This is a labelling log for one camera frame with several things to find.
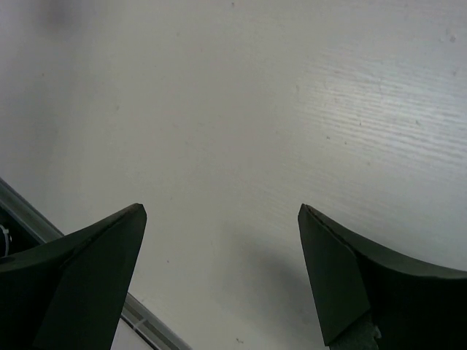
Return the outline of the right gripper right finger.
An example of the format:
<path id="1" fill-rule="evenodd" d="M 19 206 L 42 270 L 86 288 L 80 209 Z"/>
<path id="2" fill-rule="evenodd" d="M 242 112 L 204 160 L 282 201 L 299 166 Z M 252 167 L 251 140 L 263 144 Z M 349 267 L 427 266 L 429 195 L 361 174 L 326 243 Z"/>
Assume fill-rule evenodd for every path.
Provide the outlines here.
<path id="1" fill-rule="evenodd" d="M 466 272 L 409 257 L 309 205 L 301 245 L 330 349 L 464 349 Z"/>

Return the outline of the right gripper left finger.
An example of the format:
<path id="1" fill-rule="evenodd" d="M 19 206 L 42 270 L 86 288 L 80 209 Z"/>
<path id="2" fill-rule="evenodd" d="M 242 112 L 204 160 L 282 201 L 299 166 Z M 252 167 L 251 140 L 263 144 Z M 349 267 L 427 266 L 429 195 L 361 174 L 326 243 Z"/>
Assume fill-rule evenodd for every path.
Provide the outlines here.
<path id="1" fill-rule="evenodd" d="M 2 349 L 110 349 L 147 223 L 135 203 L 1 259 Z"/>

